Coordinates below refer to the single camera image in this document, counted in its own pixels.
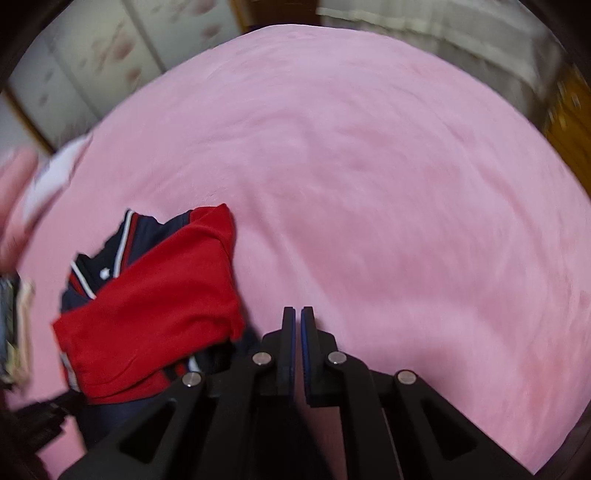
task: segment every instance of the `red and navy clothing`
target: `red and navy clothing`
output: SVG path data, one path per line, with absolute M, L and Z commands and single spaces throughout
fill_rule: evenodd
M 90 403 L 120 403 L 161 392 L 189 368 L 229 364 L 230 341 L 245 330 L 234 240 L 226 205 L 165 224 L 127 211 L 101 252 L 72 262 L 53 324 L 70 386 Z

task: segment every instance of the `pink blanket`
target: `pink blanket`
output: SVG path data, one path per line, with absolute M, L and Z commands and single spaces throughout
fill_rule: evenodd
M 314 306 L 341 349 L 416 370 L 532 471 L 589 402 L 591 207 L 557 154 L 442 60 L 294 25 L 195 57 L 96 128 L 22 262 L 29 398 L 64 387 L 50 322 L 75 253 L 127 207 L 166 220 L 222 202 L 261 332 Z M 69 428 L 43 458 L 57 474 L 81 453 Z

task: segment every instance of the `metal screw head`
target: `metal screw head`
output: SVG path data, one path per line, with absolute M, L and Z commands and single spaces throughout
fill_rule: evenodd
M 347 356 L 343 352 L 329 353 L 329 362 L 333 365 L 342 365 L 347 361 Z
M 187 387 L 195 387 L 201 383 L 203 377 L 197 372 L 189 372 L 183 375 L 183 383 Z
M 398 373 L 398 381 L 404 385 L 412 385 L 417 381 L 417 376 L 410 370 L 402 370 Z
M 267 352 L 258 352 L 252 356 L 252 361 L 257 365 L 267 365 L 271 362 L 273 357 Z

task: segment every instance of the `folded clothing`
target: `folded clothing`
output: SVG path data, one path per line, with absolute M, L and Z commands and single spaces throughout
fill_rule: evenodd
M 9 350 L 16 344 L 17 308 L 20 278 L 0 277 L 0 381 L 12 384 L 8 374 Z
M 147 398 L 170 384 L 164 368 L 240 340 L 234 240 L 225 204 L 163 225 L 127 211 L 101 252 L 72 262 L 53 323 L 70 386 L 94 404 Z
M 254 330 L 247 326 L 242 338 L 238 342 L 212 345 L 163 370 L 171 382 L 176 380 L 178 373 L 180 373 L 178 371 L 181 369 L 185 371 L 199 371 L 205 375 L 212 375 L 230 368 L 234 360 L 243 358 L 248 354 L 252 355 L 253 351 L 259 351 L 260 346 L 260 341 Z M 139 400 L 131 400 L 123 403 L 86 405 L 76 415 L 76 423 L 82 434 L 86 449 L 91 449 L 110 432 L 121 426 L 131 417 L 137 415 L 154 398 L 140 398 Z
M 17 295 L 17 359 L 9 370 L 14 383 L 23 389 L 31 379 L 30 311 L 35 298 L 33 282 L 21 279 Z

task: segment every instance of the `white curtain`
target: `white curtain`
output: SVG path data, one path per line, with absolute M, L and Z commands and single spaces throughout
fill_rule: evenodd
M 320 0 L 317 12 L 325 26 L 390 35 L 449 61 L 538 125 L 565 62 L 518 0 Z

